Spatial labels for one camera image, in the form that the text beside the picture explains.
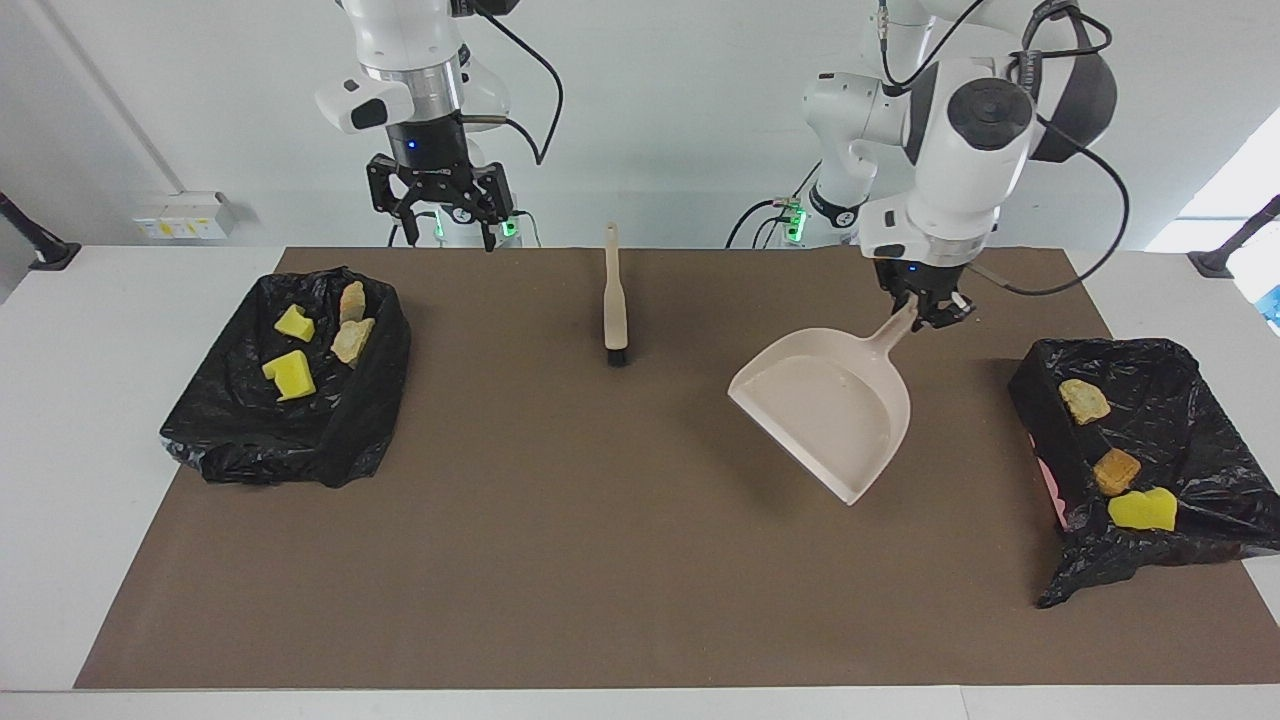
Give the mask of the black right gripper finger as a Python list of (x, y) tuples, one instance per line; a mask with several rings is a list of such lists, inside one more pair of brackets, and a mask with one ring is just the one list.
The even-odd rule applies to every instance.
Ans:
[(412, 206), (419, 200), (419, 182), (412, 170), (402, 169), (392, 156), (374, 155), (366, 173), (374, 210), (393, 217), (396, 223), (412, 220)]
[(480, 224), (483, 247), (493, 252), (506, 237), (503, 224), (515, 213), (515, 196), (500, 163), (470, 167), (468, 201)]

